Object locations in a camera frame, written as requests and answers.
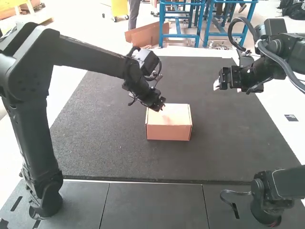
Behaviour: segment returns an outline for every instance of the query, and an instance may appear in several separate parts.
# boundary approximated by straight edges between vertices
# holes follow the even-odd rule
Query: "metal plate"
[[[111,183],[101,229],[208,229],[201,185]]]
[[[28,193],[22,180],[0,211],[8,229],[98,229],[101,223],[108,183],[65,181],[60,190],[64,203],[53,217],[39,221],[29,216]],[[19,204],[12,207],[17,199]]]
[[[240,219],[235,217],[233,209],[220,200],[220,192],[224,189],[247,192],[249,186],[204,185],[204,197],[210,229],[266,229],[252,216],[250,202],[252,196],[235,196],[226,194],[225,198],[237,206]],[[277,229],[299,229],[305,225],[305,208],[301,201],[288,209],[282,216],[282,223]]]

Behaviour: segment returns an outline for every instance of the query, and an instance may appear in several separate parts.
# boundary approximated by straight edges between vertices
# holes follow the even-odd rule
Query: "box lid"
[[[147,125],[190,125],[192,117],[189,104],[165,104],[162,111],[147,109]]]

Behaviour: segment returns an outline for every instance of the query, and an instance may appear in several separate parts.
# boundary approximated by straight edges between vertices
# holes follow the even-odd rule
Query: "person's leg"
[[[128,30],[136,28],[141,0],[129,0],[129,25]]]
[[[247,5],[245,3],[239,3],[239,5],[240,5],[240,8],[239,8],[238,13],[241,13],[244,11],[244,9],[246,9]]]
[[[158,0],[151,0],[151,6],[152,6],[151,15],[153,16],[159,16],[159,12],[157,9],[157,1]]]

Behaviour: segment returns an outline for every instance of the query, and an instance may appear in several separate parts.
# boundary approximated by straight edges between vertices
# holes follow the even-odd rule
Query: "sticker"
[[[298,122],[297,118],[293,114],[285,114],[285,117],[289,122]]]

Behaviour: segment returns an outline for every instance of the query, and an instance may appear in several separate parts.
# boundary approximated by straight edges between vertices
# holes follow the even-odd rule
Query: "yellow machine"
[[[128,7],[127,7],[127,0],[110,0],[107,3],[102,1],[101,4],[105,6],[111,7],[112,18],[114,22],[118,21],[118,17],[124,16],[126,20],[129,19],[128,15]]]

